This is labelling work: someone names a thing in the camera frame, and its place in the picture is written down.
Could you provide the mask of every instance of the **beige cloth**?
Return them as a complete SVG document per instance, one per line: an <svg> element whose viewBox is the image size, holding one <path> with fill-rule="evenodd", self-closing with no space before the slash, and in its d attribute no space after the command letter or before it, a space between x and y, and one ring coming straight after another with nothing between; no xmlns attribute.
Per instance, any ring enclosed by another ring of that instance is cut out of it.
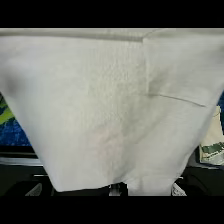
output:
<svg viewBox="0 0 224 224"><path fill-rule="evenodd" d="M170 195L224 89L223 31L79 32L0 30L0 91L56 190Z"/></svg>

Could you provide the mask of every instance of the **white fabric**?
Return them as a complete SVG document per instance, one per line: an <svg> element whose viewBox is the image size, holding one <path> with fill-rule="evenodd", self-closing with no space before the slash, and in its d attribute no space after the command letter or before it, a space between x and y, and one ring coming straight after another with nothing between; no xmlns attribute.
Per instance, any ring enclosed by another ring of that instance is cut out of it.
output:
<svg viewBox="0 0 224 224"><path fill-rule="evenodd" d="M224 89L224 32L21 32L0 30L0 91L56 190L170 195Z"/></svg>

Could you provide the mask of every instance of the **white cloth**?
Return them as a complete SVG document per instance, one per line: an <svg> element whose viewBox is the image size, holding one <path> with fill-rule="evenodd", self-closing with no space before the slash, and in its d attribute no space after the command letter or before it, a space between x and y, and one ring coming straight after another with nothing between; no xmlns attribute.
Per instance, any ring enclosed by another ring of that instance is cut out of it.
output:
<svg viewBox="0 0 224 224"><path fill-rule="evenodd" d="M223 30L79 32L0 30L0 91L57 191L170 195L224 89Z"/></svg>

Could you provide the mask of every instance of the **pocket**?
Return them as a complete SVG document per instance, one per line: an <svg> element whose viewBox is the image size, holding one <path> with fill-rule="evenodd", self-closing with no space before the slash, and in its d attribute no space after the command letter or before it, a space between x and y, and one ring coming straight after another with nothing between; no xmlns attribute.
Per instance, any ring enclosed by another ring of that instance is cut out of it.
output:
<svg viewBox="0 0 224 224"><path fill-rule="evenodd" d="M224 88L223 43L224 36L174 30L145 38L147 94L214 103Z"/></svg>

